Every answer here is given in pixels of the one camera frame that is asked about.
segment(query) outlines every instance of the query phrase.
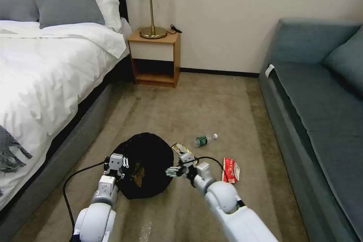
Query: white bedsheet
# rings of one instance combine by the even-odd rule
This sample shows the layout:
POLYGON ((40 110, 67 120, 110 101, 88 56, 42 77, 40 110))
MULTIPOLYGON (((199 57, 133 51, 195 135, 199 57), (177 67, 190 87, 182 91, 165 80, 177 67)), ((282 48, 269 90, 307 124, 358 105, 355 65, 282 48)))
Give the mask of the white bedsheet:
POLYGON ((0 21, 0 125, 33 157, 0 172, 0 210, 45 161, 53 138, 78 104, 128 54, 123 35, 95 23, 39 29, 0 21))

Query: black cable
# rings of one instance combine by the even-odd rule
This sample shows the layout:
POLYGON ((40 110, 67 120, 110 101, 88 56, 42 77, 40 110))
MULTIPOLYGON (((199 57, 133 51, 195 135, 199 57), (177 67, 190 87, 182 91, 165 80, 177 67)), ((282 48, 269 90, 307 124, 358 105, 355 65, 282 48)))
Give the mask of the black cable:
POLYGON ((171 33, 170 31, 167 31, 168 33, 170 33, 172 35, 176 34, 177 32, 178 33, 183 33, 181 30, 177 29, 174 25, 170 25, 170 28, 175 31, 174 33, 171 33))
POLYGON ((86 170, 88 170, 88 169, 91 169, 91 168, 93 168, 93 167, 100 166, 100 165, 102 165, 102 164, 104 164, 104 161, 102 161, 102 162, 100 162, 100 163, 98 163, 98 164, 94 164, 94 165, 92 165, 92 166, 89 166, 89 167, 83 168, 83 169, 81 169, 81 170, 79 170, 79 171, 76 171, 76 172, 74 172, 73 174, 71 174, 71 175, 68 177, 68 179, 66 179, 66 180, 65 180, 65 182, 64 182, 64 185, 63 185, 63 197, 64 197, 65 204, 67 205, 67 209, 68 209, 69 217, 70 217, 70 219, 71 219, 71 223, 72 223, 72 235, 71 235, 71 238, 70 238, 70 240, 69 240, 69 241, 72 241, 72 236, 73 236, 73 233, 74 233, 74 225, 75 225, 75 223, 74 223, 74 218, 73 218, 73 214, 72 214, 71 206, 70 206, 70 204, 69 204, 69 201, 68 201, 68 198, 67 198, 67 194, 66 194, 66 191, 65 191, 66 186, 67 186, 67 183, 68 183, 68 182, 71 180, 71 178, 73 178, 75 175, 77 175, 77 174, 79 174, 79 173, 81 173, 81 172, 83 172, 83 171, 86 171, 86 170))
POLYGON ((216 163, 218 163, 218 164, 219 164, 219 166, 220 166, 220 168, 222 168, 222 171, 224 172, 224 175, 225 175, 225 176, 226 176, 226 178, 228 179, 227 173, 226 173, 226 171, 224 170, 224 168, 223 168, 222 164, 221 164, 221 163, 220 163, 217 159, 215 159, 215 158, 213 158, 213 157, 209 157, 209 156, 202 156, 202 157, 195 158, 195 159, 193 159, 193 160, 191 160, 191 161, 180 162, 180 163, 181 163, 181 164, 192 163, 192 162, 194 162, 194 161, 199 161, 200 159, 211 159, 211 160, 215 161, 216 163))

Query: plastic bottle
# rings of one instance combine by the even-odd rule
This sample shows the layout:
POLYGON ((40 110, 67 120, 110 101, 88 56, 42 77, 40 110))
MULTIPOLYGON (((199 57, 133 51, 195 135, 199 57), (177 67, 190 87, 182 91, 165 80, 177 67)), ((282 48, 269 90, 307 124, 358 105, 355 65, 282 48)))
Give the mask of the plastic bottle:
POLYGON ((194 142, 194 145, 195 147, 201 147, 201 146, 205 146, 206 144, 208 144, 210 141, 212 140, 215 140, 218 138, 218 135, 215 133, 213 134, 212 136, 209 136, 209 135, 203 135, 203 136, 200 136, 200 137, 197 137, 195 142, 194 142))

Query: robotic hand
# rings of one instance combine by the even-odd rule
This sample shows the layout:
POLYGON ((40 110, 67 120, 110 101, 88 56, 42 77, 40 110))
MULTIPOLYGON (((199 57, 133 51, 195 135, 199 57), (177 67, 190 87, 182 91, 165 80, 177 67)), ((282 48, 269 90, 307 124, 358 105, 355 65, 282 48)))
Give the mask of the robotic hand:
POLYGON ((216 181, 208 163, 202 162, 195 167, 193 161, 195 157, 191 153, 180 154, 180 166, 168 168, 166 174, 187 177, 204 195, 229 242, 277 242, 259 216, 245 206, 232 184, 216 181))

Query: black trash bag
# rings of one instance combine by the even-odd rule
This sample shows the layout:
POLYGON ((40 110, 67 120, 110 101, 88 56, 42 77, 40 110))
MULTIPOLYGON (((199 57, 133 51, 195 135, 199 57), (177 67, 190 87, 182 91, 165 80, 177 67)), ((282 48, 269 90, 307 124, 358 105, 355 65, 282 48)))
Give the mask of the black trash bag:
POLYGON ((159 136, 144 132, 121 143, 113 153, 123 154, 129 168, 123 168, 125 177, 116 181, 117 187, 128 199, 142 199, 163 192, 172 180, 165 170, 174 164, 171 147, 159 136))

